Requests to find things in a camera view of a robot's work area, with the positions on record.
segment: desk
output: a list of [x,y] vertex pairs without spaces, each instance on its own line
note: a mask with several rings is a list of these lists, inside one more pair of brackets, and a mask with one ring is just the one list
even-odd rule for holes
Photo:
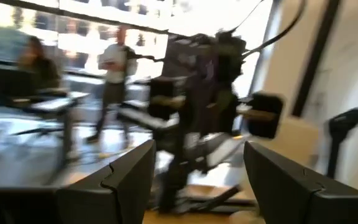
[[227,224],[229,216],[190,213],[182,216],[163,216],[157,212],[145,212],[143,224]]
[[47,128],[36,128],[13,134],[14,136],[22,134],[41,134],[40,136],[42,136],[55,131],[63,132],[63,136],[61,137],[62,150],[57,154],[57,163],[51,178],[45,183],[48,185],[53,182],[69,161],[68,153],[72,150],[73,145],[73,119],[71,112],[83,98],[89,95],[89,93],[69,92],[64,94],[64,96],[60,96],[62,91],[46,91],[50,94],[41,93],[36,96],[36,101],[33,100],[33,97],[28,99],[13,99],[0,94],[0,106],[14,108],[24,113],[36,115],[42,119],[56,119],[58,122],[63,123],[62,129],[48,130]]

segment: floor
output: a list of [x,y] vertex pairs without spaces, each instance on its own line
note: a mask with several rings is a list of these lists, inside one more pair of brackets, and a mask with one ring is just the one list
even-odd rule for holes
[[[55,156],[59,145],[54,136],[43,137],[36,141],[25,143],[28,137],[12,138],[9,134],[25,129],[36,128],[39,122],[23,118],[10,118],[0,115],[0,125],[4,132],[0,133],[0,186],[38,186],[43,185],[52,174]],[[132,128],[133,146],[150,139],[150,133],[137,131]],[[91,134],[89,126],[75,128],[75,153],[79,156],[58,177],[52,185],[66,185],[102,168],[112,160],[117,159],[122,150],[121,131],[109,129],[104,131],[103,141],[99,144],[86,145],[83,139]],[[169,163],[171,155],[158,153],[157,167]],[[194,172],[189,178],[189,184],[202,186],[227,187],[237,184],[241,177],[242,155],[239,151],[227,163],[221,164],[208,175]],[[214,192],[209,188],[208,194]]]
[[212,214],[185,214],[180,217],[161,216],[156,212],[146,212],[143,224],[227,224],[231,223],[231,219],[226,215]]

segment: cable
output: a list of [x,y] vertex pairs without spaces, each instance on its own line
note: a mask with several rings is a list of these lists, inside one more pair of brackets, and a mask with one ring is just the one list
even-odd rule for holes
[[303,12],[305,11],[305,8],[306,8],[306,0],[301,0],[301,3],[300,3],[299,8],[298,8],[298,12],[297,12],[294,20],[292,20],[291,24],[286,29],[284,29],[280,34],[278,34],[277,36],[275,36],[275,37],[271,38],[270,40],[264,42],[259,47],[255,48],[255,49],[252,49],[252,50],[246,52],[245,54],[243,54],[242,59],[244,60],[246,57],[250,56],[251,54],[256,53],[256,52],[260,52],[265,47],[269,46],[270,44],[275,43],[276,41],[278,41],[282,37],[284,37],[299,22],[301,16],[303,15]]
[[229,30],[228,32],[229,32],[229,33],[234,33],[234,32],[248,19],[248,17],[255,11],[255,9],[258,8],[258,6],[260,5],[260,3],[262,3],[263,1],[264,1],[264,0],[260,0],[260,1],[258,2],[258,4],[256,4],[256,6],[253,8],[253,10],[251,10],[250,13],[248,13],[248,16],[247,16],[245,19],[243,19],[242,22],[240,22],[240,24],[239,24],[238,26],[236,26],[235,28]]

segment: wall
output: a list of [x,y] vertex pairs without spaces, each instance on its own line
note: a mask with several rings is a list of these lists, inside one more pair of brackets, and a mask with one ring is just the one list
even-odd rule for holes
[[[262,54],[264,59],[256,74],[254,90],[282,95],[286,99],[283,114],[288,115],[292,109],[326,2],[309,0],[300,22],[273,47],[267,47]],[[300,0],[282,0],[278,12],[274,15],[273,26],[268,30],[270,38],[291,23],[299,4]]]
[[[344,0],[317,75],[305,118],[323,132],[325,120],[358,106],[358,1]],[[321,136],[321,172],[325,171],[327,140]],[[358,128],[342,148],[338,179],[358,189]]]

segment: monitor back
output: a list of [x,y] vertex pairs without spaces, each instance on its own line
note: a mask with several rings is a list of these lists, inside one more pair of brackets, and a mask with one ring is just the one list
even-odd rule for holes
[[0,68],[0,93],[10,97],[35,95],[33,76],[34,74],[22,70]]

